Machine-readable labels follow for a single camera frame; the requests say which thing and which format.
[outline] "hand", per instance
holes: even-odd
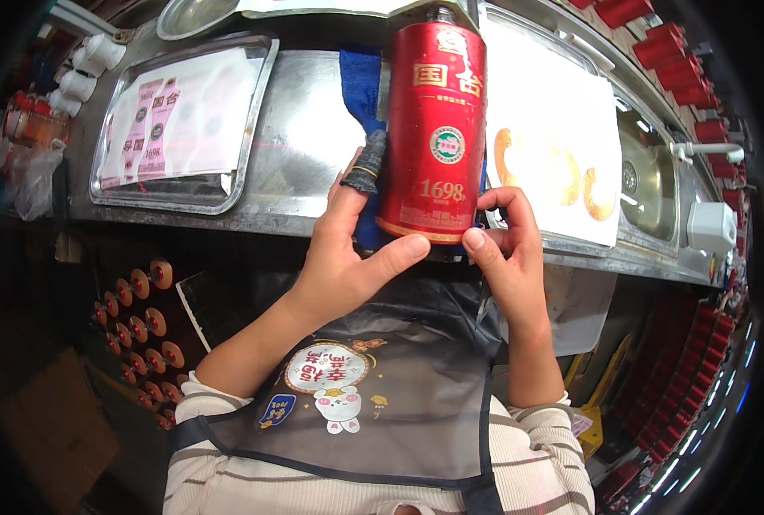
[[[361,150],[356,151],[346,170]],[[290,314],[312,327],[311,331],[352,312],[430,252],[427,238],[411,234],[362,260],[353,250],[351,238],[368,196],[339,186],[342,175],[336,177],[327,194],[327,210],[314,226],[305,266],[286,295]]]
[[[490,291],[520,342],[540,340],[550,322],[542,280],[541,235],[531,204],[519,188],[485,191],[477,209],[494,206],[508,210],[508,229],[465,232],[462,244],[485,274]]]

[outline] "metal bowl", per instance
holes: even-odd
[[[175,41],[204,34],[236,12],[239,0],[170,0],[156,24],[161,39]]]

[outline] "white cup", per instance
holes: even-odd
[[[86,102],[96,89],[96,79],[85,77],[78,72],[67,72],[61,76],[59,90],[67,98]]]
[[[87,48],[81,47],[73,54],[73,68],[99,78],[104,73],[105,66],[95,59],[88,58]]]
[[[104,34],[89,36],[84,39],[82,44],[87,48],[88,58],[103,64],[109,70],[117,67],[121,58],[127,52],[126,46],[113,43]]]
[[[58,89],[50,92],[50,99],[47,103],[50,104],[50,108],[54,111],[67,113],[71,117],[78,115],[79,109],[81,109],[81,102],[65,97]]]

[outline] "gray apron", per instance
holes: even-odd
[[[253,403],[178,424],[171,452],[210,440],[318,476],[459,490],[468,513],[501,513],[488,447],[500,336],[493,312],[474,326],[478,292],[399,278],[299,343]]]

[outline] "forearm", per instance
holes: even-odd
[[[196,367],[196,379],[236,397],[252,397],[294,345],[318,327],[292,314],[287,295],[214,348]]]
[[[556,403],[565,392],[562,372],[553,354],[551,323],[543,318],[534,331],[514,330],[508,324],[508,400],[530,408]]]

